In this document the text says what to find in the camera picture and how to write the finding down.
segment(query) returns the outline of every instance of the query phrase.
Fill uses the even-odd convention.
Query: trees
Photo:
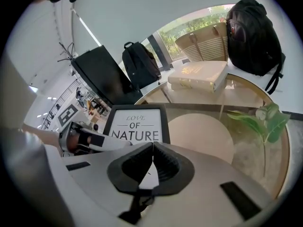
[[[224,10],[224,6],[216,6],[212,8],[211,15],[186,22],[185,24],[181,24],[166,32],[158,30],[158,33],[164,42],[165,47],[168,50],[172,60],[177,60],[185,57],[181,49],[175,44],[176,39],[182,35],[193,32],[205,26],[219,23],[221,17],[226,18],[227,12],[227,10]]]
[[[155,57],[156,61],[159,62],[159,58],[155,52],[155,50],[153,49],[152,45],[150,43],[148,43],[146,46],[145,46],[146,49],[148,49],[152,54],[153,56]]]

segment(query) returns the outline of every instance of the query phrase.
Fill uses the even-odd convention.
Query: round table
[[[283,188],[289,165],[289,137],[285,127],[277,142],[263,144],[248,126],[227,116],[229,110],[251,115],[271,103],[269,95],[255,84],[228,74],[215,93],[196,89],[172,90],[163,83],[136,104],[165,104],[171,144],[209,154],[230,163],[259,182],[273,198]]]

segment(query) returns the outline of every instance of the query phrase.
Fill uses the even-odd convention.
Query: black backpack
[[[243,71],[264,76],[277,64],[277,70],[265,90],[276,89],[285,55],[266,10],[256,0],[241,0],[226,17],[228,55],[232,63]]]
[[[138,90],[161,78],[157,62],[151,52],[139,42],[127,42],[124,45],[122,60],[127,75]]]

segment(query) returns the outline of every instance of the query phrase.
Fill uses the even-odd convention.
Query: railing
[[[69,96],[74,93],[74,91],[77,89],[77,87],[80,87],[80,85],[83,83],[81,80],[82,78],[74,80],[72,84],[61,94],[61,96],[57,99],[51,110],[49,111],[47,117],[45,118],[43,125],[41,127],[42,130],[47,130],[52,122],[52,117],[55,116],[58,113],[58,109],[56,105],[58,104],[60,107],[64,104],[64,102],[69,98]]]

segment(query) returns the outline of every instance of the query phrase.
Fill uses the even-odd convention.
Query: white book
[[[226,61],[187,62],[169,75],[172,90],[194,88],[214,93],[227,76]]]

